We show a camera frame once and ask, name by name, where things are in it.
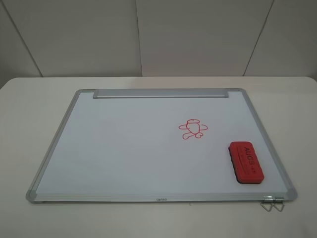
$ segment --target white table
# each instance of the white table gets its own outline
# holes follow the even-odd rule
[[[41,204],[25,193],[78,89],[244,88],[298,192],[283,212],[254,203]],[[16,78],[0,90],[4,238],[316,237],[317,83],[307,77]]]

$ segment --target red marker doodle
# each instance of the red marker doodle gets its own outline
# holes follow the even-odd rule
[[[200,139],[204,134],[201,133],[202,130],[207,130],[208,127],[206,125],[200,124],[200,120],[190,119],[187,121],[185,125],[180,125],[178,127],[181,130],[188,130],[188,133],[183,134],[183,139],[187,140],[189,137],[195,136]]]

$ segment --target gray plastic corner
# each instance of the gray plastic corner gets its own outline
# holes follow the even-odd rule
[[[32,191],[32,190],[28,190],[26,195],[25,195],[25,198],[26,200],[28,200],[29,202],[31,203],[35,203],[35,198],[36,198],[37,194],[35,191]]]
[[[298,193],[297,193],[296,189],[294,189],[294,188],[289,189],[287,191],[286,195],[287,195],[288,200],[291,200],[291,201],[295,200],[298,197]]]
[[[245,89],[243,89],[243,88],[238,88],[237,90],[240,91],[243,94],[247,94],[247,91]]]

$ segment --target red eraser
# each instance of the red eraser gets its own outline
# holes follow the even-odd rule
[[[246,141],[232,142],[229,151],[239,183],[259,184],[263,181],[264,174],[252,143]]]

